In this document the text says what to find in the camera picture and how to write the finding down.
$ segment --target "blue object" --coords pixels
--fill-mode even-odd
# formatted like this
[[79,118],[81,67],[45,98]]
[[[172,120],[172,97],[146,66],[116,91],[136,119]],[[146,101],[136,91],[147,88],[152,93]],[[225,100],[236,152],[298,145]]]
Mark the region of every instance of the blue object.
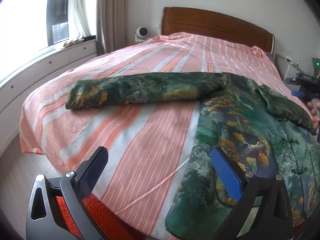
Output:
[[211,163],[219,175],[229,196],[239,201],[242,195],[241,181],[234,173],[229,163],[221,156],[221,153],[216,148],[211,151]]
[[291,95],[298,97],[298,98],[304,98],[306,94],[301,91],[291,91]]

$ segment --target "orange carpet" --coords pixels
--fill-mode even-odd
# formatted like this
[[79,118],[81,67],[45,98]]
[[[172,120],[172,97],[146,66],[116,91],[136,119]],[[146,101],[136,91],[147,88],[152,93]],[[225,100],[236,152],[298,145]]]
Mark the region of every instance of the orange carpet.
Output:
[[[74,235],[81,237],[81,234],[73,222],[63,197],[57,197],[57,202],[69,231]],[[85,198],[83,203],[93,220],[100,227],[101,231],[110,240],[145,240],[143,233],[121,221],[93,194],[91,194],[88,198]]]

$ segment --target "blue gripper pad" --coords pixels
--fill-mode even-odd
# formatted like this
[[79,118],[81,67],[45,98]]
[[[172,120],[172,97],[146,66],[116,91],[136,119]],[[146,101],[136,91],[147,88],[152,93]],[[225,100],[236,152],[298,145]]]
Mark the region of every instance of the blue gripper pad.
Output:
[[239,201],[242,195],[241,181],[217,149],[211,151],[211,164],[220,177],[229,196]]

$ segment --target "metal screw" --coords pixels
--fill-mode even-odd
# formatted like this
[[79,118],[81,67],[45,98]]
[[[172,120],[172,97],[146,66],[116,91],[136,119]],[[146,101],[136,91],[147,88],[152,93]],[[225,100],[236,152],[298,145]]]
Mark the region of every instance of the metal screw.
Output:
[[40,175],[38,175],[37,177],[36,177],[36,180],[37,181],[41,181],[41,180],[43,180],[44,179],[44,176],[42,175],[42,174],[40,174]]
[[277,180],[282,180],[283,178],[282,178],[281,175],[277,174],[277,175],[276,175],[276,179],[277,179]]
[[248,178],[252,178],[253,177],[253,173],[251,171],[246,171],[245,172],[245,175],[248,177]]
[[66,173],[66,177],[68,177],[68,178],[73,177],[74,174],[75,174],[74,171],[68,171],[68,172]]

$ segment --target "window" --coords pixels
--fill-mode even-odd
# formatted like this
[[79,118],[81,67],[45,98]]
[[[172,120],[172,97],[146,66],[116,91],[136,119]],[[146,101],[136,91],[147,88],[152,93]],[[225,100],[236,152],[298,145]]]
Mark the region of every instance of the window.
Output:
[[0,82],[37,51],[69,38],[68,0],[3,0]]

